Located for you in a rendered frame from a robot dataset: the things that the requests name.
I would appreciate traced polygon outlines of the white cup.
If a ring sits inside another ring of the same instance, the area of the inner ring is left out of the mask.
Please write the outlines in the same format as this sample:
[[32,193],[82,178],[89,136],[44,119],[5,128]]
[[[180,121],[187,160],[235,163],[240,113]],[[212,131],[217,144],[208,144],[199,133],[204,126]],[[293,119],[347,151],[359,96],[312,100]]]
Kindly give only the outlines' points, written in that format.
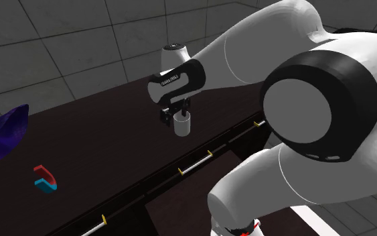
[[185,115],[181,111],[173,115],[173,127],[177,136],[185,137],[190,134],[191,131],[191,114],[189,111],[185,112]]

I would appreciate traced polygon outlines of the dark wooden desk with drawers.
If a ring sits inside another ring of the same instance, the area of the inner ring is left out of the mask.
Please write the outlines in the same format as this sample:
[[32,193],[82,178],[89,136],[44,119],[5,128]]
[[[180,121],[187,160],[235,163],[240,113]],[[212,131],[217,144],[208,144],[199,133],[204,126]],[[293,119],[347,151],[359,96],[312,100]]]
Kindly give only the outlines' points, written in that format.
[[[260,85],[204,91],[192,98],[191,131],[162,124],[142,78],[29,118],[21,143],[0,161],[0,236],[157,236],[146,202],[179,182],[209,152],[240,160],[270,135]],[[42,165],[57,190],[34,185]]]

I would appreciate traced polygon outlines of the red and blue horseshoe magnet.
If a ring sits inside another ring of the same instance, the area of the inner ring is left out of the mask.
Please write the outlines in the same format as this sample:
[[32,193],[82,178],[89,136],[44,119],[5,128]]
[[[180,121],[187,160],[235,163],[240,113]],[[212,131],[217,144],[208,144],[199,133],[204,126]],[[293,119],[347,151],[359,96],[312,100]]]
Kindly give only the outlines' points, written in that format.
[[44,166],[39,165],[33,168],[35,174],[37,174],[40,179],[34,182],[34,185],[46,194],[49,194],[57,190],[57,182],[54,176],[47,170]]

